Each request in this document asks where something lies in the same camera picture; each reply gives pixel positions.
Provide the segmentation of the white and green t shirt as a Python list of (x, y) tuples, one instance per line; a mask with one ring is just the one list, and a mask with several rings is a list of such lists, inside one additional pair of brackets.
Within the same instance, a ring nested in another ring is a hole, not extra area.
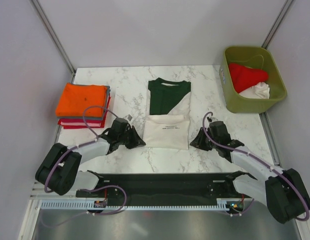
[(142, 139), (148, 148), (189, 149), (191, 82), (150, 80)]

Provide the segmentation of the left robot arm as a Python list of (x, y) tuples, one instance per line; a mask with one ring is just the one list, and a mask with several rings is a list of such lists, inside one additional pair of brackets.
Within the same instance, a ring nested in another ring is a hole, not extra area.
[(35, 173), (35, 179), (44, 185), (46, 193), (65, 195), (76, 182), (81, 162), (116, 151), (119, 146), (135, 149), (146, 146), (135, 127), (124, 118), (117, 117), (111, 127), (97, 135), (94, 140), (67, 147), (55, 143)]

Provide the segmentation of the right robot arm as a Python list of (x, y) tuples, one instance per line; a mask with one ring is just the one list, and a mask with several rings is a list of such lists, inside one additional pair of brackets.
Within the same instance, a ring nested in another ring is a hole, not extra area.
[(310, 197), (301, 175), (293, 168), (285, 170), (253, 154), (244, 143), (231, 138), (223, 121), (201, 127), (190, 145), (204, 151), (216, 150), (220, 157), (243, 169), (226, 177), (224, 191), (228, 196), (243, 194), (253, 198), (281, 224), (310, 218)]

